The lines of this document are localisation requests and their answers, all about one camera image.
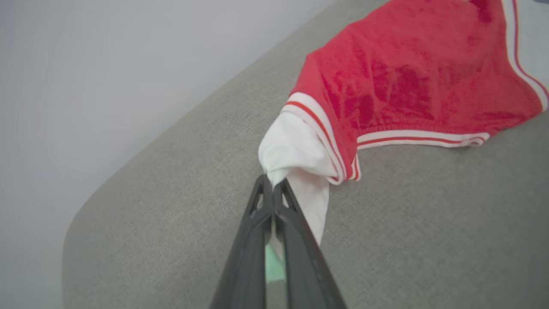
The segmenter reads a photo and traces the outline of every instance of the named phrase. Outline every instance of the fabric surface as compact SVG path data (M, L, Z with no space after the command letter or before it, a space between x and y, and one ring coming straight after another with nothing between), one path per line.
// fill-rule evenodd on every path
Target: fabric surface
M317 132L334 184L360 178L358 149L481 145L547 109L547 89L517 62L516 11L514 0L392 0L307 56L283 111Z
M341 1L237 75L90 197L67 232L66 309L207 308L257 148L305 57L382 2ZM349 308L549 307L549 117L483 147L359 152L322 252ZM267 289L285 308L284 284Z

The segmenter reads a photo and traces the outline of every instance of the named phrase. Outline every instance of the white wall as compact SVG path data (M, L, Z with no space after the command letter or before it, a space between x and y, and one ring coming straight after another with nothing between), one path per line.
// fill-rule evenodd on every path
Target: white wall
M86 199L333 1L0 0L0 307L60 308Z

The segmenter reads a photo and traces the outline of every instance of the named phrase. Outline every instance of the striped trim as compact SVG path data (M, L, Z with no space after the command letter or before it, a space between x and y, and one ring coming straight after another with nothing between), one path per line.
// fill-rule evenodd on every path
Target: striped trim
M537 97L540 99L540 102L541 102L541 109L542 111L545 111L549 104L549 92L547 92L547 89L545 89L542 83L540 83L537 79L535 79L534 77L526 73L519 63L519 58L518 58L519 28L518 28L517 1L502 0L501 3L503 5L503 14L505 16L505 21L506 21L505 23L507 25L506 31L505 31L505 38L507 43L506 44L507 58L509 60L509 64L511 64L511 68L513 68L515 73L520 78L522 78L528 85L530 85L530 87L532 87L532 89L536 92Z
M358 149L386 145L429 145L441 147L480 146L488 133L449 134L420 130L390 130L364 134L357 139Z
M358 163L358 154L355 155L355 158L352 160L352 175L349 179L360 180L362 178L362 173L360 172L360 164Z
M320 104L308 94L296 92L290 96L282 112L297 115L314 129L328 151L337 172L337 177L329 178L328 181L332 184L341 184L347 179L345 164L339 152L332 125Z

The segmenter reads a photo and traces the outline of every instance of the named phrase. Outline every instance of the white stripe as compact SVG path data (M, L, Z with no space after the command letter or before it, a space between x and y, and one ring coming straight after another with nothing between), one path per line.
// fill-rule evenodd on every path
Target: white stripe
M547 106L549 102L547 101L548 98L545 95L544 90L540 87L538 83L534 81L533 78L524 75L520 69L518 68L518 59L515 59L515 33L517 31L515 27L515 15L514 15L514 8L513 8L513 0L502 0L501 1L503 5L503 14L505 16L505 24L507 25L507 29L505 31L505 39L506 39L506 46L507 46L507 58L509 61L509 64L511 65L511 68L515 71L515 73L522 78L537 94L537 97L541 101L541 109L545 111L547 109Z
M355 170L355 161L356 160L357 160L357 157L355 156L355 158L352 160L352 163L351 163L352 175L351 175L350 179L354 179L355 176L356 176L356 170Z
M434 139L443 139L443 140L456 141L456 142L457 141L467 142L467 141L470 141L471 139L478 139L479 137L482 137L486 141L490 138L490 134L488 133L451 134L451 133L440 133L440 132L421 131L421 130L388 130L388 131L380 131L380 132L364 134L362 136L359 136L356 139L356 141L360 144L366 141L377 140L377 139L387 139L391 137L402 137L403 140L405 140L406 137L430 137ZM393 141L384 141L382 143L386 143L386 142L396 142L397 144L426 145L426 144L422 144L424 141L415 141L415 140L408 140L408 142L402 142L402 140L393 140Z
M374 142L370 144L360 145L358 147L359 150L366 149L366 148L374 148L379 146L388 146L388 145L427 145L427 146L440 146L440 147L446 147L446 148L454 148L454 147L463 147L463 146L480 146L482 145L481 139L472 139L467 141L462 141L460 143L452 144L452 143L446 143L442 141L430 141L430 140L391 140L391 141L383 141L383 142Z
M356 172L358 173L358 177L356 178L356 181L359 181L362 178L362 173L360 172L360 161L358 160L358 153L355 156L356 161Z

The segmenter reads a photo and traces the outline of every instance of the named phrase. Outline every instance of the mint green cloth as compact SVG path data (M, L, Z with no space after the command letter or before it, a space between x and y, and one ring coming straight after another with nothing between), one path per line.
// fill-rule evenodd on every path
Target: mint green cloth
M265 278L267 283L286 280L286 264L278 258L270 244L265 246Z

